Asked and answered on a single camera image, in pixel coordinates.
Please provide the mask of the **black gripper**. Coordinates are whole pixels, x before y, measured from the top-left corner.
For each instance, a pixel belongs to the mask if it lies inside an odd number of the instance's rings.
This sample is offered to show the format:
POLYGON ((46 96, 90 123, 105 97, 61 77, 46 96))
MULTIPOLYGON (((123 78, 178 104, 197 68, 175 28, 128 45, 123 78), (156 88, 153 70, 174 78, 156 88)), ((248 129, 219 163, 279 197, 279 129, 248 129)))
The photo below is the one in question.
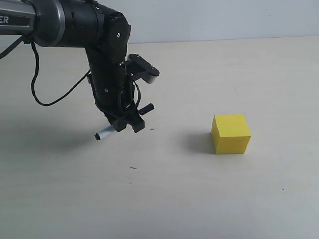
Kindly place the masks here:
POLYGON ((145 128, 145 122, 138 113, 141 91, 136 82, 124 83, 123 88, 96 91, 96 105, 110 118, 116 132, 126 129, 129 124, 134 133, 145 128))

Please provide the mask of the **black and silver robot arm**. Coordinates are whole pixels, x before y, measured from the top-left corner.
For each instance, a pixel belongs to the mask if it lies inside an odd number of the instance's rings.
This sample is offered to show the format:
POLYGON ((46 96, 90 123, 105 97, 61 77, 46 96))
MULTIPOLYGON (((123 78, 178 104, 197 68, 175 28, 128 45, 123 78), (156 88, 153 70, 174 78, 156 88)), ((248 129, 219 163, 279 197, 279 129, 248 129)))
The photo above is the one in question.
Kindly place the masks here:
POLYGON ((120 12, 94 0, 3 0, 0 3, 1 35, 18 39, 1 57, 20 43, 32 49, 73 47, 86 51, 85 74, 95 104, 120 132, 130 125, 134 132, 145 126, 138 111, 141 93, 136 80, 147 72, 147 63, 128 54, 131 27, 120 12))

